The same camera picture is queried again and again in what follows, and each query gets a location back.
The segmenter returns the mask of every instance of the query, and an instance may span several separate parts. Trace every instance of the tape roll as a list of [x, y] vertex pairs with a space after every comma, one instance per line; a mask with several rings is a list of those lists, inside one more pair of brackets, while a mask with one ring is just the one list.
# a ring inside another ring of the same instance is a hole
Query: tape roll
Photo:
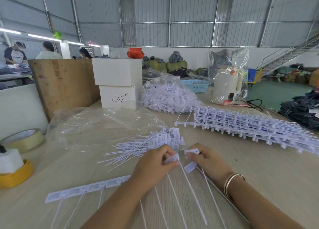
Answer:
[[44, 136], [40, 129], [30, 129], [15, 133], [0, 141], [7, 149], [16, 148], [20, 153], [32, 149], [44, 142]]

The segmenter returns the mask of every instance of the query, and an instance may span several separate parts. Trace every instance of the gold bangle bracelet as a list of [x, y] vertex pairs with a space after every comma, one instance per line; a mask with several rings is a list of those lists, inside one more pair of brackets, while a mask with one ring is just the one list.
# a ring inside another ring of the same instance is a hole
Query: gold bangle bracelet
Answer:
[[227, 197], [228, 199], [231, 199], [231, 198], [229, 197], [228, 193], [227, 193], [228, 186], [229, 186], [230, 182], [232, 181], [232, 179], [233, 179], [234, 177], [236, 177], [236, 176], [240, 176], [244, 181], [246, 181], [245, 177], [244, 177], [243, 175], [241, 175], [241, 174], [237, 174], [237, 173], [231, 174], [231, 175], [228, 177], [228, 179], [226, 180], [225, 186], [224, 186], [224, 194], [226, 195], [226, 197]]

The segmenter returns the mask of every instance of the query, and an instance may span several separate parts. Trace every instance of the worker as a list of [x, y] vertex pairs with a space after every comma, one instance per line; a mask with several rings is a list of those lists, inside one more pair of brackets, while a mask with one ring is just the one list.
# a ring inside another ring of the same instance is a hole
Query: worker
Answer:
[[63, 59], [62, 55], [54, 52], [53, 44], [49, 41], [44, 41], [42, 43], [45, 51], [40, 52], [40, 54], [35, 59]]
[[[187, 158], [202, 167], [220, 189], [226, 190], [226, 195], [233, 200], [253, 228], [304, 229], [259, 194], [243, 176], [235, 174], [213, 150], [201, 144], [195, 144], [189, 149], [194, 148], [198, 148], [200, 154], [186, 153]], [[178, 161], [162, 165], [162, 159], [174, 154], [168, 145], [148, 150], [138, 161], [132, 176], [80, 229], [125, 229], [140, 199], [179, 165]]]
[[4, 50], [4, 58], [6, 65], [15, 65], [19, 63], [28, 63], [25, 53], [26, 45], [20, 41], [13, 44], [12, 47], [8, 47]]
[[79, 52], [84, 59], [92, 59], [92, 56], [89, 54], [89, 51], [87, 51], [86, 49], [81, 48]]

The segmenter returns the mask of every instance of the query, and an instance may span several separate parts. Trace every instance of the fluorescent light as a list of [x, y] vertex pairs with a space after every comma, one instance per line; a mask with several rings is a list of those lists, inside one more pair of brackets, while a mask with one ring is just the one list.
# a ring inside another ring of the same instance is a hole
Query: fluorescent light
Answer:
[[93, 46], [93, 47], [99, 47], [99, 48], [101, 48], [101, 46], [100, 45], [96, 45], [96, 44], [88, 44], [89, 46]]
[[39, 35], [35, 35], [35, 34], [28, 34], [28, 36], [34, 37], [34, 38], [39, 38], [39, 39], [47, 39], [47, 40], [62, 42], [62, 40], [60, 40], [60, 39], [48, 38], [48, 37], [39, 36]]
[[84, 44], [82, 44], [82, 43], [76, 43], [76, 42], [71, 42], [71, 41], [68, 41], [68, 43], [69, 43], [69, 44], [75, 44], [75, 45], [82, 45], [82, 46], [84, 45]]
[[14, 30], [0, 29], [0, 31], [2, 31], [2, 32], [7, 32], [7, 33], [12, 33], [12, 34], [21, 34], [20, 32], [14, 31]]

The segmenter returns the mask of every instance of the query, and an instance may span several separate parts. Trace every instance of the white cardboard box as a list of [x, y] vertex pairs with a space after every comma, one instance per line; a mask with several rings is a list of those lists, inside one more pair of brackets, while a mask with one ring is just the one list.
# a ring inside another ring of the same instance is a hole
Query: white cardboard box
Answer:
[[136, 108], [141, 93], [142, 80], [135, 86], [100, 86], [101, 102], [104, 108]]
[[92, 59], [95, 84], [134, 86], [142, 78], [141, 59]]

